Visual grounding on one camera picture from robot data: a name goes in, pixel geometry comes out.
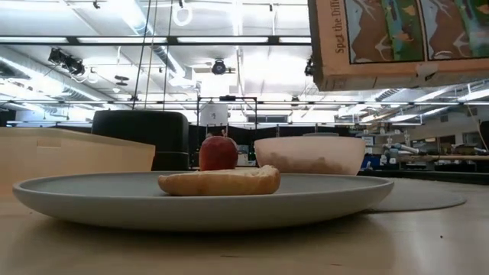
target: wooden table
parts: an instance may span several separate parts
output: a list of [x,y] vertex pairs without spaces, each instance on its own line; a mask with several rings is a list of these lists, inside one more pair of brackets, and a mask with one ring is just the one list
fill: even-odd
[[489,187],[434,211],[354,215],[241,234],[168,234],[59,222],[0,197],[1,275],[486,274]]

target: bowl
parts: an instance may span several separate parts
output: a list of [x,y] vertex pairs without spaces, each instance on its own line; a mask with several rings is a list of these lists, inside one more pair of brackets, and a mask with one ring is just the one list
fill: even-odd
[[260,166],[281,173],[356,175],[365,155],[365,142],[355,137],[274,137],[254,142]]

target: plate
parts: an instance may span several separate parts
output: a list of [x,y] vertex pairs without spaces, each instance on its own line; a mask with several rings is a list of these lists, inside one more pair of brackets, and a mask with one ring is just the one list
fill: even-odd
[[175,197],[159,175],[106,173],[28,180],[14,195],[37,212],[70,222],[161,231],[242,231],[321,222],[378,204],[393,181],[366,176],[282,174],[273,195]]

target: apple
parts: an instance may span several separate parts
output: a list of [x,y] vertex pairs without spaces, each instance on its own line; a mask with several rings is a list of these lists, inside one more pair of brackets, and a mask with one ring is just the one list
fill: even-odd
[[201,171],[234,169],[238,164],[238,145],[229,137],[213,136],[202,142],[199,153]]

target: bread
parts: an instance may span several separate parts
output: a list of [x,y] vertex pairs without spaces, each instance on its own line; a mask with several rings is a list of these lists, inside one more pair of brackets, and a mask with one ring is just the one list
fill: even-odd
[[216,170],[159,176],[160,188],[174,196],[239,196],[273,194],[280,172],[266,165],[243,170]]

